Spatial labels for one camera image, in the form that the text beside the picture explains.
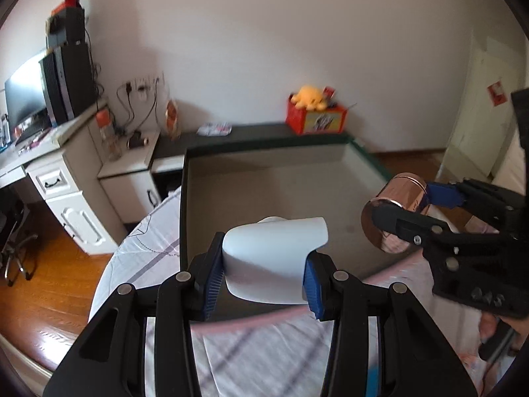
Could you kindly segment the person's right hand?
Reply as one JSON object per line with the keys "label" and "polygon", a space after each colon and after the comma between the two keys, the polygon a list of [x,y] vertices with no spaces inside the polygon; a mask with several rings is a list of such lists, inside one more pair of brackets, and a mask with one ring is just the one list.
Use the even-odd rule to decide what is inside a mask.
{"label": "person's right hand", "polygon": [[517,354],[528,336],[528,319],[481,314],[479,324],[481,345],[479,355],[485,361],[492,361],[505,354]]}

